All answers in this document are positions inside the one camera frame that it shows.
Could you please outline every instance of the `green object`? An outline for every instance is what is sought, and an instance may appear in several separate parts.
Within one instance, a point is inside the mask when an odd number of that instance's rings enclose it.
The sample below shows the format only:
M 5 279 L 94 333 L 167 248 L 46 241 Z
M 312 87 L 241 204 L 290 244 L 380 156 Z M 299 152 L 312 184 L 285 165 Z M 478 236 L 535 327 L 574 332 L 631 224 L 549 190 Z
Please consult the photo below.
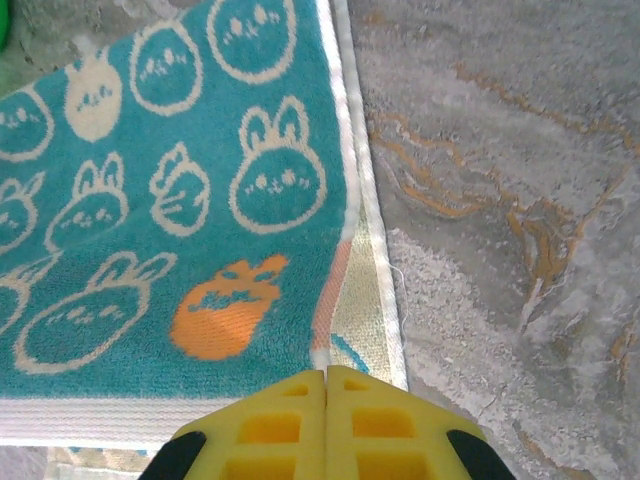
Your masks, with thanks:
M 0 0 L 0 48 L 4 45 L 9 30 L 9 1 Z

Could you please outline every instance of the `marble floor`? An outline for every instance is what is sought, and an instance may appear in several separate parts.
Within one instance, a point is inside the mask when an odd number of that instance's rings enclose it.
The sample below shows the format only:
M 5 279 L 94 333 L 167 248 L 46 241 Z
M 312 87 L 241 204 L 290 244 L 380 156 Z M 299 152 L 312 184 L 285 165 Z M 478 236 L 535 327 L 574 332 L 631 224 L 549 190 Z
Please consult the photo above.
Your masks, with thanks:
M 0 92 L 192 3 L 16 0 Z M 411 389 L 518 478 L 636 478 L 640 4 L 350 3 Z

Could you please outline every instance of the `rug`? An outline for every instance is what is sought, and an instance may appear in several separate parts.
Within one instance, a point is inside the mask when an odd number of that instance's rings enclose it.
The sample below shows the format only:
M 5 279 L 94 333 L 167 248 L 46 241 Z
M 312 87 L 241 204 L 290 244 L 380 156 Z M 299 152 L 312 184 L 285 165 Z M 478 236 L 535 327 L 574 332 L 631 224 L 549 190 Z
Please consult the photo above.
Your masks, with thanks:
M 2 101 L 3 442 L 158 445 L 330 348 L 406 384 L 345 83 L 324 1 L 217 1 Z

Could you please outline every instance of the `bunny face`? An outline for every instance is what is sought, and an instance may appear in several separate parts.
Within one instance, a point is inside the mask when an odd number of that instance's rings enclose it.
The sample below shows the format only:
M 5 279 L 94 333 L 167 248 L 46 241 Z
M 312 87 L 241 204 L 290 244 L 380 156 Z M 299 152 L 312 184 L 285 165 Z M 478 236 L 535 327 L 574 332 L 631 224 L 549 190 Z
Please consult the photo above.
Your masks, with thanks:
M 95 142 L 106 137 L 118 121 L 122 105 L 122 82 L 109 65 L 107 50 L 87 58 L 79 70 L 65 68 L 69 84 L 64 113 L 80 138 Z
M 38 210 L 33 196 L 42 187 L 44 175 L 36 173 L 24 185 L 15 178 L 0 185 L 0 255 L 20 245 L 36 228 Z
M 240 128 L 245 159 L 233 178 L 231 211 L 240 225 L 258 233 L 278 233 L 306 222 L 327 196 L 325 171 L 309 147 L 304 105 L 286 97 L 273 122 L 253 107 Z
M 218 0 L 207 17 L 207 39 L 216 61 L 232 77 L 250 84 L 274 80 L 293 60 L 293 0 Z
M 86 242 L 124 222 L 129 206 L 123 183 L 124 167 L 117 153 L 109 154 L 101 170 L 92 160 L 84 162 L 76 174 L 71 201 L 47 227 L 47 250 L 55 252 Z
M 52 255 L 0 275 L 0 335 L 20 319 L 29 302 L 31 286 L 42 280 L 59 258 L 60 255 Z
M 129 68 L 134 98 L 158 115 L 189 110 L 202 93 L 200 52 L 180 22 L 159 22 L 136 34 Z
M 209 177 L 189 158 L 184 143 L 162 157 L 149 191 L 156 197 L 151 216 L 167 233 L 188 237 L 204 225 L 209 212 Z
M 174 316 L 170 334 L 174 344 L 200 360 L 241 354 L 258 323 L 280 298 L 275 281 L 287 264 L 279 254 L 255 268 L 240 260 L 196 286 Z
M 0 159 L 24 162 L 38 158 L 53 138 L 53 117 L 33 87 L 2 100 Z
M 138 265 L 133 252 L 109 257 L 84 291 L 25 325 L 14 345 L 16 367 L 29 374 L 55 374 L 98 358 L 147 312 L 151 283 L 164 277 L 176 259 L 160 253 Z

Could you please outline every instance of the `white trim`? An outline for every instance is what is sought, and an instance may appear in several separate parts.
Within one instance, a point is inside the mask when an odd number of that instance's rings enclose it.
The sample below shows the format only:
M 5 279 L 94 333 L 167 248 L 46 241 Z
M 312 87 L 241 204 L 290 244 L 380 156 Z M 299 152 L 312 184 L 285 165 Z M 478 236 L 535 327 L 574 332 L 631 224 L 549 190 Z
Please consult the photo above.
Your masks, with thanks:
M 326 0 L 318 0 L 318 3 L 325 3 L 325 1 Z M 389 268 L 386 234 L 384 224 L 382 222 L 382 216 L 380 215 L 378 194 L 376 192 L 375 177 L 373 175 L 371 152 L 369 151 L 367 124 L 364 117 L 360 81 L 358 78 L 358 69 L 353 48 L 353 37 L 351 36 L 349 7 L 347 0 L 334 0 L 333 3 L 336 12 L 338 42 L 340 43 L 342 63 L 345 72 L 344 81 L 347 91 L 349 92 L 348 99 L 349 106 L 351 108 L 351 120 L 353 122 L 356 154 L 360 167 L 362 201 L 364 202 L 367 221 L 369 223 L 371 246 L 373 248 L 376 271 L 378 274 L 380 302 L 382 304 L 382 315 L 384 319 L 389 362 L 391 366 L 391 381 L 394 386 L 407 390 L 407 371 L 402 349 L 398 309 L 393 287 L 393 278 L 391 276 L 391 269 Z
M 238 400 L 0 399 L 0 445 L 159 450 L 180 427 Z
M 358 159 L 354 148 L 353 130 L 351 129 L 351 113 L 349 111 L 349 98 L 343 80 L 342 62 L 338 42 L 333 30 L 331 6 L 329 0 L 316 0 L 318 22 L 322 35 L 327 63 L 329 66 L 329 80 L 331 91 L 336 104 L 336 117 L 340 127 L 340 150 L 344 165 L 344 179 L 347 184 L 347 207 L 344 214 L 344 226 L 342 228 L 341 241 L 351 240 L 358 224 L 358 212 L 360 211 L 360 188 L 358 175 Z

